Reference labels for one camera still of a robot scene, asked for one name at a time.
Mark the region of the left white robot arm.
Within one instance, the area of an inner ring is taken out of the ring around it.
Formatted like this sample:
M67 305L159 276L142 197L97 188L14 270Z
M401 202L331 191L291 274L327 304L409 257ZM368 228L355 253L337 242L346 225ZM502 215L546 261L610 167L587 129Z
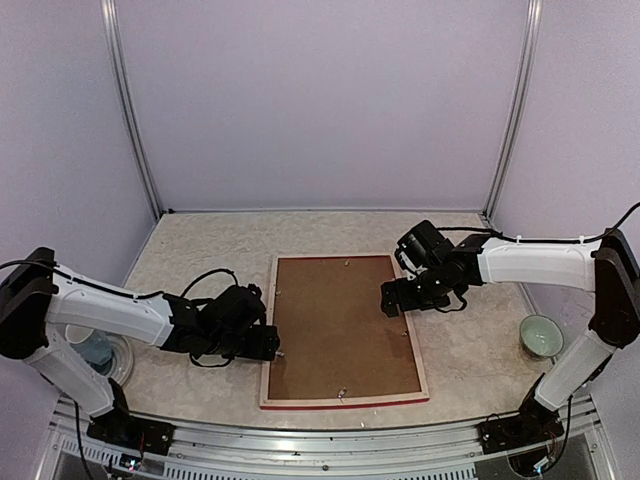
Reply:
M63 266L46 247L1 267L8 273L1 282L2 357L34 368L121 445L139 436L139 421L120 384L93 370L74 344L102 332L184 354L193 364L203 356L270 362L280 347L254 284L234 281L214 298L135 293Z

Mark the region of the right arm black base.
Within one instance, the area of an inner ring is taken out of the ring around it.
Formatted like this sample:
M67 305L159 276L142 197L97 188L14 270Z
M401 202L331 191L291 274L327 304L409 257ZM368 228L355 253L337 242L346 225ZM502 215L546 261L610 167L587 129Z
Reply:
M535 418L520 415L491 416L477 425L477 431L485 455L526 447L565 434L557 417L541 423Z

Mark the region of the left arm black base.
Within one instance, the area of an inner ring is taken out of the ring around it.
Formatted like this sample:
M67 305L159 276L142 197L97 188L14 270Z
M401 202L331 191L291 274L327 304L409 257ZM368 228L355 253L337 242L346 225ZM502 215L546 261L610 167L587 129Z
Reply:
M87 435L142 454L167 456L175 430L173 424L145 418L106 418L92 420Z

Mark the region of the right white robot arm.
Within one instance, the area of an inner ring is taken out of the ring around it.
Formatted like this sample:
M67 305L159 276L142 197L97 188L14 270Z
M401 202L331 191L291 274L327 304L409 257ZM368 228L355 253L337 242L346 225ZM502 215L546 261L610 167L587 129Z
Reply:
M431 365L428 402L377 408L376 427L409 427L469 420L514 411L549 362L529 359L518 347L522 317L555 320L567 342L586 326L595 296L578 289L538 284L474 288L468 308L450 315L415 316L419 350Z

